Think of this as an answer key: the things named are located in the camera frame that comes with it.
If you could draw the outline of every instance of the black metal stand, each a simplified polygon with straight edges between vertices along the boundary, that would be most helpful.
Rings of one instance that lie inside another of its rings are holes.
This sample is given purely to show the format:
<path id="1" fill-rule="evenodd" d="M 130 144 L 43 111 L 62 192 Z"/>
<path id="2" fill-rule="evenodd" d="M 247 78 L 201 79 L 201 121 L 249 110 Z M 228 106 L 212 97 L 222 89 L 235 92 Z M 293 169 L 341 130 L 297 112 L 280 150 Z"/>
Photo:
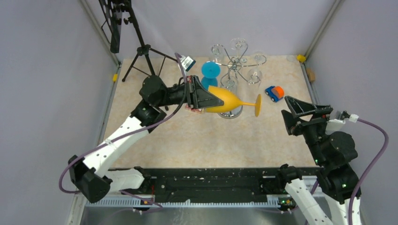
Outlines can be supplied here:
<path id="1" fill-rule="evenodd" d="M 171 60 L 173 60 L 173 61 L 175 61 L 175 62 L 177 62 L 177 60 L 174 59 L 174 58 L 172 58 L 172 57 L 170 57 L 170 56 L 168 56 L 168 55 L 166 55 L 166 54 L 164 54 L 164 53 L 161 53 L 161 52 L 159 52 L 159 51 L 157 51 L 157 50 L 151 48 L 150 45 L 146 45 L 146 44 L 144 43 L 144 39 L 142 38 L 141 31 L 139 30 L 138 21 L 137 21 L 137 18 L 136 18 L 136 16 L 135 16 L 135 14 L 134 14 L 133 8 L 132 8 L 132 7 L 127 7 L 127 11 L 130 13 L 130 17 L 129 17 L 128 19 L 124 19 L 124 23 L 125 23 L 125 24 L 132 23 L 132 24 L 134 25 L 134 29 L 136 30 L 136 33 L 137 33 L 137 36 L 138 36 L 138 39 L 139 39 L 139 43 L 141 44 L 141 46 L 137 48 L 137 54 L 136 54 L 136 56 L 134 57 L 133 62 L 132 62 L 131 65 L 129 66 L 129 69 L 127 70 L 126 74 L 124 75 L 124 77 L 123 77 L 123 79 L 122 79 L 122 82 L 125 82 L 125 81 L 126 81 L 126 78 L 127 78 L 127 76 L 129 75 L 129 73 L 130 73 L 130 71 L 131 71 L 132 68 L 134 68 L 134 69 L 136 69 L 136 70 L 138 70 L 138 71 L 140 71 L 140 72 L 142 72 L 142 73 L 144 73 L 144 74 L 146 74 L 146 75 L 148 75 L 148 76 L 156 75 L 156 74 L 155 74 L 155 71 L 154 71 L 154 69 L 153 69 L 151 60 L 149 59 L 149 51 L 152 51 L 152 52 L 154 52 L 154 53 L 157 53 L 157 54 L 163 56 L 163 62 L 162 62 L 162 65 L 161 65 L 161 68 L 160 68 L 159 74 L 158 74 L 158 76 L 160 76 L 161 70 L 162 70 L 163 65 L 164 65 L 164 60 L 165 60 L 166 58 L 171 59 Z M 145 56 L 145 59 L 146 59 L 146 62 L 148 63 L 148 67 L 149 67 L 149 70 L 151 71 L 151 74 L 148 74 L 148 73 L 146 73 L 146 72 L 144 72 L 144 71 L 142 71 L 142 70 L 140 70 L 140 69 L 134 67 L 134 64 L 136 63 L 138 57 L 139 57 L 139 56 L 142 56 L 142 55 Z"/>

